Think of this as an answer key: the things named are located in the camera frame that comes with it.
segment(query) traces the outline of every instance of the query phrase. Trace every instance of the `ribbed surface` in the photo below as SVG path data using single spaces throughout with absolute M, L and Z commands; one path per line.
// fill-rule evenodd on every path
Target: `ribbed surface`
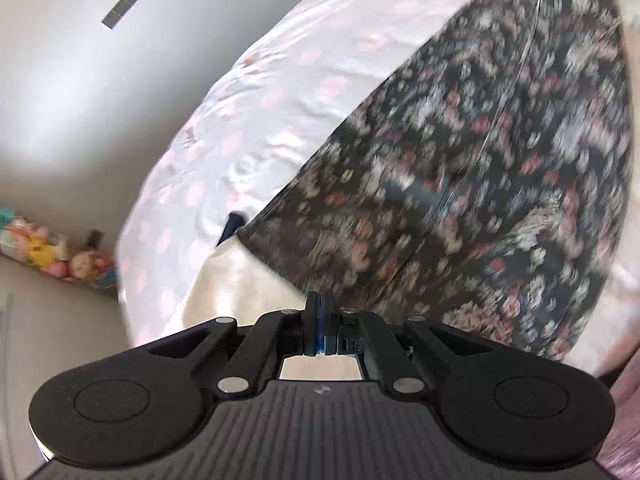
M 594 463 L 516 472 L 465 454 L 429 410 L 375 383 L 273 381 L 255 399 L 221 404 L 183 449 L 126 471 L 52 462 L 36 480 L 506 480 L 609 478 Z

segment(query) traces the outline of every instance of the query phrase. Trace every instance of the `pink fabric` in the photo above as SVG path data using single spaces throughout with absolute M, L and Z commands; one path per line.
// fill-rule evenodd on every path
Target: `pink fabric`
M 640 479 L 640 350 L 611 389 L 616 421 L 598 462 L 620 480 Z

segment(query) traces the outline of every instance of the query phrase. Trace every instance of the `pink dots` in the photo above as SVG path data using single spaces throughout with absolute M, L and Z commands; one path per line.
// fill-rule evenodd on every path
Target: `pink dots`
M 214 108 L 217 117 L 231 117 L 236 113 L 236 101 L 238 100 L 238 96 L 230 96 L 220 99 L 218 104 Z
M 125 274 L 127 274 L 130 268 L 131 268 L 131 258 L 126 256 L 122 261 L 122 264 L 120 265 L 120 275 L 124 276 Z
M 129 233 L 131 232 L 131 225 L 133 224 L 133 222 L 131 220 L 128 220 L 126 224 L 124 224 L 124 229 L 122 230 L 122 234 L 121 236 L 124 238 L 126 236 L 129 236 Z
M 259 59 L 260 59 L 260 55 L 257 52 L 252 52 L 252 53 L 248 54 L 247 56 L 245 56 L 244 59 L 242 60 L 242 62 L 245 65 L 252 65 L 256 61 L 258 61 Z
M 161 204 L 166 204 L 166 201 L 169 200 L 169 195 L 171 194 L 171 185 L 168 184 L 164 186 L 160 191 L 158 191 L 158 202 Z
M 229 88 L 229 85 L 231 85 L 230 82 L 217 84 L 217 88 L 213 91 L 213 95 L 220 99 L 222 96 L 224 96 L 226 89 Z
M 260 101 L 260 106 L 262 108 L 269 108 L 282 99 L 283 95 L 284 90 L 282 88 L 273 88 L 264 95 Z
M 204 183 L 201 180 L 191 184 L 191 187 L 187 192 L 187 205 L 189 207 L 195 206 L 202 198 L 203 193 L 204 193 Z
M 142 294 L 145 291 L 148 279 L 149 279 L 149 276 L 146 273 L 146 270 L 142 269 L 138 273 L 138 278 L 136 279 L 136 292 L 138 294 Z
M 291 11 L 289 11 L 289 14 L 291 16 L 295 16 L 297 14 L 302 14 L 303 12 L 306 12 L 307 9 L 309 9 L 311 6 L 309 5 L 308 2 L 306 2 L 305 0 L 301 1 L 299 4 L 297 4 L 295 7 L 293 7 L 293 9 L 291 9 Z
M 200 122 L 200 119 L 202 118 L 202 116 L 200 114 L 193 114 L 189 120 L 185 123 L 185 125 L 182 127 L 183 130 L 193 130 L 196 126 L 198 126 L 198 123 Z
M 158 166 L 160 166 L 160 168 L 167 168 L 174 161 L 174 156 L 174 150 L 167 150 L 158 161 Z
M 399 16 L 407 16 L 413 14 L 418 8 L 418 2 L 415 0 L 403 0 L 394 5 L 394 12 Z
M 373 52 L 384 47 L 387 41 L 388 39 L 382 34 L 371 34 L 366 40 L 360 43 L 360 49 L 365 52 Z
M 202 156 L 202 150 L 204 149 L 204 141 L 199 140 L 193 146 L 190 146 L 187 150 L 187 161 L 193 162 L 197 158 Z
M 318 95 L 325 98 L 337 97 L 344 92 L 348 83 L 349 80 L 341 75 L 327 77 L 320 82 Z
M 229 156 L 242 146 L 242 132 L 233 132 L 222 143 L 222 154 Z
M 148 198 L 151 196 L 151 186 L 147 182 L 142 187 L 142 191 L 140 191 L 140 202 L 146 202 Z
M 353 23 L 353 16 L 350 14 L 340 14 L 329 24 L 331 28 L 340 30 L 341 28 L 349 27 Z
M 171 230 L 171 228 L 168 227 L 167 229 L 162 231 L 162 235 L 160 236 L 160 239 L 158 240 L 158 244 L 156 245 L 156 250 L 158 251 L 158 254 L 164 254 L 166 252 L 166 250 L 171 245 L 171 240 L 173 237 L 174 237 L 174 232 Z
M 193 270 L 200 270 L 204 260 L 209 256 L 210 248 L 202 238 L 196 238 L 189 247 L 189 265 Z
M 149 222 L 140 222 L 140 228 L 138 229 L 138 240 L 143 242 L 146 236 L 149 234 Z
M 240 209 L 238 207 L 240 203 L 241 195 L 238 192 L 232 191 L 229 196 L 226 197 L 226 211 L 232 212 L 234 209 Z
M 175 295 L 174 290 L 167 286 L 162 291 L 160 295 L 160 314 L 165 319 L 168 319 L 172 316 L 175 311 Z
M 319 46 L 315 46 L 306 50 L 302 54 L 300 54 L 300 58 L 298 59 L 299 65 L 313 65 L 316 62 L 316 59 L 320 57 L 322 54 L 322 49 Z

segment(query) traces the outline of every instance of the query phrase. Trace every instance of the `bed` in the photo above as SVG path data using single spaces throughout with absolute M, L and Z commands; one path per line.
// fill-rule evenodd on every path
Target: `bed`
M 120 236 L 120 295 L 135 344 L 215 316 L 251 324 L 268 310 L 303 306 L 300 292 L 236 239 L 212 254 L 228 213 L 255 216 L 467 1 L 303 0 L 242 54 L 153 168 Z M 640 34 L 626 28 L 625 37 L 640 109 Z M 566 359 L 597 375 L 640 341 L 640 262 L 630 243 L 638 187 L 610 278 Z

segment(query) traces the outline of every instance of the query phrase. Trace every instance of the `round pad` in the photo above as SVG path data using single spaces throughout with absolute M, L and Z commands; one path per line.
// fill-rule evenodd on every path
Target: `round pad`
M 446 427 L 481 454 L 522 466 L 561 465 L 586 457 L 614 418 L 600 381 L 524 352 L 461 358 L 438 400 Z
M 180 446 L 204 416 L 182 359 L 135 349 L 47 381 L 31 401 L 35 436 L 84 467 L 141 463 Z
M 76 397 L 76 410 L 94 422 L 122 422 L 149 405 L 149 392 L 133 381 L 110 380 L 89 384 Z
M 540 377 L 514 377 L 494 390 L 495 402 L 505 412 L 525 418 L 548 418 L 562 413 L 569 402 L 566 390 Z

